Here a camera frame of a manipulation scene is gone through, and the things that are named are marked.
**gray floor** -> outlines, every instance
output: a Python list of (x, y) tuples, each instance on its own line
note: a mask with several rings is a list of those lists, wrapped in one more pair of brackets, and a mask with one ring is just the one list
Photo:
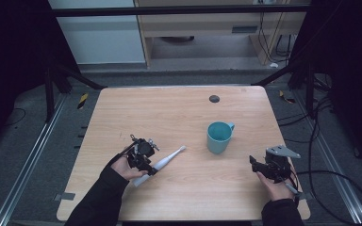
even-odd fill
[[(121, 68), (114, 72), (85, 73), (91, 80), (110, 87), (118, 86), (167, 86), (167, 85), (247, 85), (261, 80), (275, 72), (269, 65), (261, 65), (247, 37), (195, 37), (190, 42), (157, 39), (153, 52), (152, 65), (148, 69), (127, 70)], [(9, 225), (60, 225), (56, 218), (57, 194), (64, 191), (70, 176), (78, 148), (85, 134), (85, 126), (91, 118), (99, 95), (98, 90), (86, 87), (73, 79), (70, 94), (58, 94), (56, 100), (64, 99), (58, 121), (42, 149), (41, 156), (30, 174), (24, 190), (16, 200)], [(271, 106), (277, 119), (304, 114), (299, 103), (291, 104), (280, 98), (279, 90), (288, 92), (283, 76), (266, 86)], [(83, 109), (76, 109), (83, 93), (89, 98)], [(293, 98), (301, 100), (304, 89), (294, 90)], [(320, 100), (325, 93), (316, 92)], [(43, 87), (37, 87), (17, 98), (8, 126), (0, 136), (0, 207), (4, 204), (17, 176), (22, 170), (38, 136), (44, 126), (45, 104)], [(296, 118), (280, 120), (279, 124)], [(281, 126), (287, 146), (299, 153), (302, 159), (293, 160), (298, 172), (307, 170), (309, 160), (308, 143), (312, 131), (312, 120), (303, 120), (290, 126)], [(313, 170), (329, 169), (331, 156), (345, 175), (362, 187), (362, 159), (354, 157), (354, 146), (345, 135), (332, 107), (319, 114), (321, 136), (316, 138), (311, 156)], [(310, 191), (308, 177), (300, 176), (302, 187)], [(352, 210), (346, 199), (340, 195), (343, 187), (333, 176), (314, 174), (313, 185), (319, 200), (341, 218), (352, 221)], [(362, 197), (357, 194), (358, 203)], [(345, 225), (328, 215), (315, 200), (308, 201), (311, 218), (307, 225)]]

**black sleeve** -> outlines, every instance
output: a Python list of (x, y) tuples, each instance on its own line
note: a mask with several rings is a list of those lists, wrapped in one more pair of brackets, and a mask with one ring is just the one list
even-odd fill
[(261, 212), (263, 226), (301, 226), (301, 215), (292, 199), (267, 202)]
[(65, 225), (116, 225), (127, 185), (128, 181), (106, 166)]

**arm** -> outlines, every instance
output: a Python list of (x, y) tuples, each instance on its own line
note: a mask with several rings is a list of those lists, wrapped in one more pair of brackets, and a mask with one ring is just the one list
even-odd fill
[(301, 215), (295, 205), (294, 195), (283, 183), (274, 184), (261, 172), (257, 177), (266, 187), (270, 201), (264, 206), (261, 216), (264, 226), (304, 225)]
[(147, 171), (130, 169), (126, 157), (120, 157), (102, 170), (99, 179), (75, 207), (65, 225), (115, 225), (128, 180)]

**white cabinet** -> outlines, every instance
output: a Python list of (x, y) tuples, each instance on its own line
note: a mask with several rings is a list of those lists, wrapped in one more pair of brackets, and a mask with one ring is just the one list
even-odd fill
[[(49, 0), (52, 8), (134, 7), (132, 0)], [(79, 65), (145, 63), (136, 16), (58, 17)]]

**hand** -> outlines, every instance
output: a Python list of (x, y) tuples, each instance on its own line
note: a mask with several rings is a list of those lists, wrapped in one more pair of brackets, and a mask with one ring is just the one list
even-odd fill
[(258, 171), (256, 174), (261, 184), (266, 187), (272, 201), (294, 199), (294, 194), (287, 188), (284, 182), (275, 184), (272, 180), (267, 179), (261, 172)]
[(147, 170), (137, 171), (135, 169), (131, 169), (128, 165), (127, 155), (123, 155), (119, 158), (119, 160), (111, 164), (111, 168), (119, 173), (127, 181), (133, 178), (141, 177), (148, 173)]

